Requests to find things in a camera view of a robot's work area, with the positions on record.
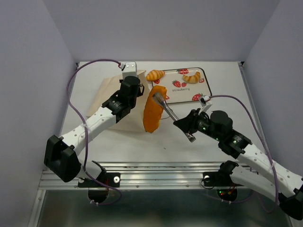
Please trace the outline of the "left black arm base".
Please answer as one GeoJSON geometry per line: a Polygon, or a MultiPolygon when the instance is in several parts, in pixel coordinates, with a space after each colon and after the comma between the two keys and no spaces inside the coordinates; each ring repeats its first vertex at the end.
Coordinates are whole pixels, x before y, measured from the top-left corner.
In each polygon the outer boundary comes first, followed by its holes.
{"type": "Polygon", "coordinates": [[[101,173],[96,180],[80,178],[79,188],[88,189],[88,199],[90,204],[96,206],[112,205],[122,198],[119,190],[121,174],[119,172],[101,173]]]}

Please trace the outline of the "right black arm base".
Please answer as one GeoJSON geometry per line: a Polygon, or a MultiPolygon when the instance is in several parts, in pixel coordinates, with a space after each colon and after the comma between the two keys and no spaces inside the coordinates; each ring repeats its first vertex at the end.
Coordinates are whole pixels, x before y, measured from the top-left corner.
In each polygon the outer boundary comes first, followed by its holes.
{"type": "Polygon", "coordinates": [[[207,190],[216,189],[218,198],[223,202],[237,203],[237,187],[240,184],[234,183],[227,173],[204,172],[200,185],[207,190]]]}

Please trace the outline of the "fake croissant bread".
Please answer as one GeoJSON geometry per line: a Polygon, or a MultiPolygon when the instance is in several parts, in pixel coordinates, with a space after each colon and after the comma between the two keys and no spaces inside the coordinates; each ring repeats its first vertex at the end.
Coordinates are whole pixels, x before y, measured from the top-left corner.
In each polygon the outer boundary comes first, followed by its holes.
{"type": "Polygon", "coordinates": [[[152,70],[146,75],[147,81],[156,81],[162,78],[165,75],[163,70],[152,70]]]}
{"type": "Polygon", "coordinates": [[[201,78],[201,74],[199,71],[197,71],[192,76],[187,76],[187,75],[182,76],[182,79],[188,84],[196,84],[199,82],[200,78],[201,78]]]}

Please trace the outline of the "beige paper bag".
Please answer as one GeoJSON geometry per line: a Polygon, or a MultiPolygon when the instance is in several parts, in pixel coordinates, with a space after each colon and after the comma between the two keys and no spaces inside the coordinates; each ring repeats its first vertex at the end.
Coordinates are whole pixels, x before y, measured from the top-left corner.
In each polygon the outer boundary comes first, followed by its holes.
{"type": "MultiPolygon", "coordinates": [[[[150,89],[148,87],[147,80],[145,78],[146,71],[137,71],[138,78],[141,84],[144,85],[144,93],[141,97],[136,99],[136,106],[130,111],[130,113],[120,120],[117,124],[110,127],[112,130],[120,131],[133,131],[133,132],[145,132],[143,126],[143,111],[145,108],[146,100],[149,95],[150,89]]],[[[110,78],[103,79],[95,97],[86,113],[86,117],[91,117],[101,105],[110,98],[117,90],[120,89],[119,80],[122,75],[117,75],[110,78]]]]}

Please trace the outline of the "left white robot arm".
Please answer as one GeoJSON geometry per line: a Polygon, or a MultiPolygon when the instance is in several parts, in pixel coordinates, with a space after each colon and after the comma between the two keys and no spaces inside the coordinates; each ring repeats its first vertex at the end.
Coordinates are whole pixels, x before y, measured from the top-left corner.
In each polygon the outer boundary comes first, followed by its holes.
{"type": "Polygon", "coordinates": [[[78,155],[102,131],[126,117],[143,93],[144,86],[138,77],[121,79],[120,89],[85,123],[60,137],[53,135],[47,140],[44,164],[65,183],[83,177],[86,161],[79,161],[78,155]]]}

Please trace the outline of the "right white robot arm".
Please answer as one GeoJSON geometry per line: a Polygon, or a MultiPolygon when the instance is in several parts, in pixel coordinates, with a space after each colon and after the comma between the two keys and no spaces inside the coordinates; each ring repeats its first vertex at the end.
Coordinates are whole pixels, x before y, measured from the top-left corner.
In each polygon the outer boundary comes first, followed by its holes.
{"type": "Polygon", "coordinates": [[[269,161],[267,155],[250,139],[233,129],[233,121],[224,111],[207,116],[199,109],[173,123],[184,133],[197,131],[218,141],[225,154],[253,168],[252,173],[233,161],[220,165],[217,180],[222,184],[233,182],[246,186],[268,198],[278,200],[279,207],[288,216],[303,219],[303,178],[280,164],[269,161]]]}

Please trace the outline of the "metal tongs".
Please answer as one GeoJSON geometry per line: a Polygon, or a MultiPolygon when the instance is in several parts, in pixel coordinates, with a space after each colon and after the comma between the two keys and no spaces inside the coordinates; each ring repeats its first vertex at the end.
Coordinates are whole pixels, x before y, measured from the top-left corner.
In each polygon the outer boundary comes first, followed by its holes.
{"type": "MultiPolygon", "coordinates": [[[[176,114],[173,112],[173,110],[169,107],[169,105],[167,104],[165,98],[163,97],[163,95],[161,93],[156,92],[154,95],[152,95],[152,98],[156,104],[158,104],[159,106],[161,106],[163,108],[163,110],[169,115],[169,117],[174,122],[179,120],[179,118],[176,116],[176,114]]],[[[196,138],[192,134],[189,134],[188,132],[184,132],[183,134],[187,137],[187,139],[190,142],[194,142],[196,140],[196,138]]]]}

